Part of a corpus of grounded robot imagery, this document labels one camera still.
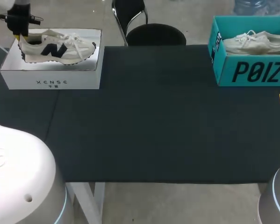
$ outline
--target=concrete floor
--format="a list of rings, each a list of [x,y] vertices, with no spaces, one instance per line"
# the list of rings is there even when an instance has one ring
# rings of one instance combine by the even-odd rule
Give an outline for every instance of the concrete floor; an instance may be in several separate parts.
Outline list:
[[[101,28],[106,46],[121,46],[123,40],[111,10],[112,0],[31,0],[31,12],[44,18],[41,28]],[[234,0],[146,0],[149,23],[179,29],[187,44],[207,43],[214,15],[230,14]],[[144,24],[144,15],[130,28]],[[0,44],[10,47],[14,37],[0,21]]]
[[[102,28],[106,46],[123,40],[111,11],[111,0],[31,0],[32,14],[44,18],[41,28]],[[208,42],[212,17],[230,14],[232,0],[146,0],[150,23],[178,28],[187,44]],[[143,24],[137,18],[131,28]],[[0,21],[0,45],[14,38]],[[255,224],[260,196],[256,184],[197,185],[107,183],[104,224]],[[77,211],[77,223],[83,223]]]

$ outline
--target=white shoe box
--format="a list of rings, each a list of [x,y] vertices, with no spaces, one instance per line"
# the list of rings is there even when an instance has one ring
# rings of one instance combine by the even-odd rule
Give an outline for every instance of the white shoe box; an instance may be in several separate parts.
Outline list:
[[[31,29],[42,33],[46,29]],[[96,43],[94,54],[75,65],[59,62],[26,63],[15,40],[0,72],[10,90],[99,89],[104,54],[100,29],[52,29],[62,34],[76,33]]]

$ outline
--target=metal chair frame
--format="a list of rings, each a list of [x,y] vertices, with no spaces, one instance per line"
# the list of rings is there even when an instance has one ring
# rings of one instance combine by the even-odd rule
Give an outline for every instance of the metal chair frame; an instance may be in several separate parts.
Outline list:
[[[120,21],[119,21],[118,16],[117,16],[116,7],[115,7],[115,2],[116,2],[116,0],[113,0],[113,1],[112,1],[112,10],[113,10],[113,14],[114,14],[114,16],[115,16],[115,18],[116,18],[116,21],[117,21],[117,24],[118,24],[120,33],[121,33],[122,38],[123,38],[123,40],[124,40],[124,45],[125,45],[125,46],[128,46],[129,44],[128,44],[127,41],[126,41],[126,35],[124,34],[124,31],[123,31],[123,29],[122,29],[122,26],[121,26]],[[148,24],[148,13],[147,13],[147,9],[146,9],[146,7],[145,7],[144,10],[142,10],[141,12],[139,12],[137,15],[135,15],[135,16],[129,21],[129,23],[128,23],[127,27],[126,27],[126,31],[125,31],[126,34],[127,34],[127,30],[128,30],[129,25],[131,24],[131,22],[132,22],[136,17],[138,17],[141,13],[145,13],[146,24]]]

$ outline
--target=new balance sneaker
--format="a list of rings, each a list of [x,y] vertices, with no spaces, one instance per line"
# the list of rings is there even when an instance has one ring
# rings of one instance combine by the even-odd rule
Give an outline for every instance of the new balance sneaker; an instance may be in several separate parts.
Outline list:
[[[256,34],[250,30],[248,33],[223,40],[223,43],[230,55],[280,55],[280,35],[273,35],[266,31]]]
[[[96,44],[76,34],[64,35],[53,30],[41,34],[20,36],[19,47],[27,63],[56,61],[62,64],[76,64],[89,58]]]

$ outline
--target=chair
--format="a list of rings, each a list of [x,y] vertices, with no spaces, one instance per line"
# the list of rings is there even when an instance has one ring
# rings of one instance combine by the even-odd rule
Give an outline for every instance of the chair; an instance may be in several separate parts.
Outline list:
[[[143,0],[113,0],[112,10],[125,46],[186,45],[185,36],[178,29],[164,25],[148,24],[148,14]],[[145,13],[146,24],[127,34],[130,23]]]

